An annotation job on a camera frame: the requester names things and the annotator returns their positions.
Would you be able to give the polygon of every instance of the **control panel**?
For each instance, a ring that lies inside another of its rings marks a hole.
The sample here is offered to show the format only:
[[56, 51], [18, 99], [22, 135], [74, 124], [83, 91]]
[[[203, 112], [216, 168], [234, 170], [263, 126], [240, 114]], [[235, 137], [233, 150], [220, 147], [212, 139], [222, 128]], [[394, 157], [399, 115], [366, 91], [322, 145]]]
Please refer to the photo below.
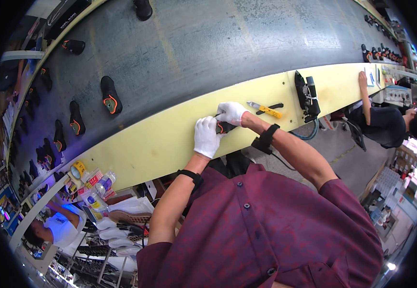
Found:
[[397, 102], [398, 106], [412, 106], [412, 90], [398, 85], [391, 85], [382, 91], [384, 101]]

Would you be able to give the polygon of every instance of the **karl kani box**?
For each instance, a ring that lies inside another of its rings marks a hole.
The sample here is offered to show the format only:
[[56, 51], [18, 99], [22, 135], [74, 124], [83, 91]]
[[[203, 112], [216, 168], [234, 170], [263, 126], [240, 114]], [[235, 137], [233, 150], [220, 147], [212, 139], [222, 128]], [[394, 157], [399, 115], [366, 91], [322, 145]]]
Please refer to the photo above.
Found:
[[56, 39], [90, 4], [91, 0], [62, 0], [47, 18], [44, 39]]

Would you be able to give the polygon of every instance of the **yellow box cutter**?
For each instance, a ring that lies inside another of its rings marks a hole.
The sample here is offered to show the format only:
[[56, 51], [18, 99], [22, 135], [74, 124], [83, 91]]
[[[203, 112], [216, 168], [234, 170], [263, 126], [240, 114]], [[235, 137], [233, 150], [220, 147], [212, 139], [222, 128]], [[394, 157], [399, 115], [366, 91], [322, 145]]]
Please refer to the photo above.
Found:
[[279, 118], [279, 119], [282, 118], [282, 113], [281, 112], [277, 112], [274, 109], [265, 107], [263, 105], [257, 104], [257, 103], [252, 102], [252, 101], [247, 101], [247, 105], [249, 105], [250, 107], [253, 107], [253, 108], [257, 108], [258, 110], [263, 111], [263, 112], [265, 112], [265, 113], [267, 113], [269, 115], [273, 115], [276, 118]]

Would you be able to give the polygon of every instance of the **white sneaker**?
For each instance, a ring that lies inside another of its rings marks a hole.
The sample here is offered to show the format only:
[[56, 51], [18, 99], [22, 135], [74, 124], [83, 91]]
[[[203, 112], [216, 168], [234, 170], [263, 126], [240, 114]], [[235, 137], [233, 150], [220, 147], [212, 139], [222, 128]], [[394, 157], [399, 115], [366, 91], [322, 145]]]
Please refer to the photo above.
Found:
[[136, 255], [138, 253], [138, 251], [140, 251], [141, 249], [136, 247], [136, 246], [125, 246], [125, 247], [121, 247], [121, 248], [117, 248], [116, 249], [116, 255], [118, 257], [126, 257], [126, 256], [130, 256], [130, 255]]
[[118, 247], [121, 247], [121, 246], [135, 245], [135, 242], [130, 241], [127, 238], [111, 238], [108, 241], [108, 245], [111, 248], [118, 248]]
[[105, 230], [109, 227], [116, 227], [116, 223], [114, 223], [111, 219], [109, 219], [109, 217], [104, 217], [100, 220], [98, 220], [95, 223], [96, 228], [98, 228], [98, 230]]
[[120, 230], [117, 227], [109, 227], [105, 230], [101, 230], [98, 235], [103, 240], [108, 240], [111, 238], [126, 238], [128, 236], [127, 231]]

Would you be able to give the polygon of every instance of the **tape roll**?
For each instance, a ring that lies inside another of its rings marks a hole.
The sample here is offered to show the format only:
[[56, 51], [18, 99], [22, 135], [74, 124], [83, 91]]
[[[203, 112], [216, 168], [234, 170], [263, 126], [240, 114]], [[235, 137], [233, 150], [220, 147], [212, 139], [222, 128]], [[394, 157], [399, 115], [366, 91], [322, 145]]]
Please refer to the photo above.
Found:
[[73, 173], [74, 178], [80, 179], [82, 175], [84, 175], [84, 172], [86, 171], [84, 163], [80, 161], [74, 162], [74, 164], [71, 165], [71, 173]]

